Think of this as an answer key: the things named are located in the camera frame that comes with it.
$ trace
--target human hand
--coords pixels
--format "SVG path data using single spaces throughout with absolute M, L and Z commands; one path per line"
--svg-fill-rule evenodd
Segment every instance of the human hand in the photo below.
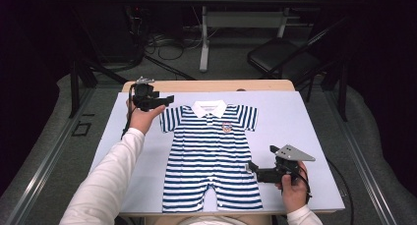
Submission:
M 141 109 L 136 108 L 132 101 L 130 104 L 132 116 L 129 128 L 135 128 L 141 131 L 144 135 L 148 132 L 153 119 L 160 113 L 162 113 L 165 109 L 164 105 L 159 105 L 158 107 L 156 107 L 153 110 L 150 110 L 149 112 L 144 112 Z M 129 107 L 129 99 L 126 101 L 126 105 Z
M 307 168 L 302 161 L 298 162 L 300 166 L 300 175 L 307 181 Z M 287 213 L 293 212 L 306 204 L 307 185 L 302 179 L 291 182 L 290 175 L 284 175 L 281 184 L 276 186 L 282 190 L 282 201 Z

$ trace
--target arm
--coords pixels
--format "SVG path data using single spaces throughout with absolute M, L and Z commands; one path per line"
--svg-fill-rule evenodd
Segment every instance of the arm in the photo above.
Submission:
M 299 162 L 302 169 L 300 175 L 307 179 L 307 168 L 303 162 Z M 281 185 L 282 200 L 287 212 L 289 225 L 316 225 L 323 224 L 320 218 L 306 204 L 307 186 L 303 180 L 297 180 L 291 184 L 291 176 L 282 176 Z
M 80 184 L 61 224 L 113 224 L 119 213 L 151 121 L 164 109 L 134 110 L 128 132 Z

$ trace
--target romper sleeve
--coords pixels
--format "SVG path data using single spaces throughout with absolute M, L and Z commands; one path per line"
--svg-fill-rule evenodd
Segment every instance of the romper sleeve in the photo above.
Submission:
M 176 108 L 166 108 L 159 115 L 159 124 L 163 133 L 172 132 L 181 123 L 183 106 Z
M 258 108 L 239 105 L 237 108 L 237 116 L 240 125 L 244 130 L 254 131 L 258 122 Z

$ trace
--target striped romper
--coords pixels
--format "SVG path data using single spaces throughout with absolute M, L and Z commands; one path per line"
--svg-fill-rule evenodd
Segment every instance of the striped romper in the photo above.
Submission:
M 262 209 L 258 183 L 245 164 L 251 151 L 245 131 L 254 131 L 255 107 L 197 101 L 167 108 L 164 133 L 174 132 L 163 188 L 162 212 L 201 211 L 213 187 L 218 210 Z

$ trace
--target embroidered logo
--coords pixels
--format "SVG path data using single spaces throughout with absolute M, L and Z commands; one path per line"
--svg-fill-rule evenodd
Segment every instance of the embroidered logo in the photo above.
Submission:
M 230 133 L 232 132 L 232 124 L 224 122 L 223 125 L 221 126 L 221 128 L 223 129 L 223 131 L 225 133 Z

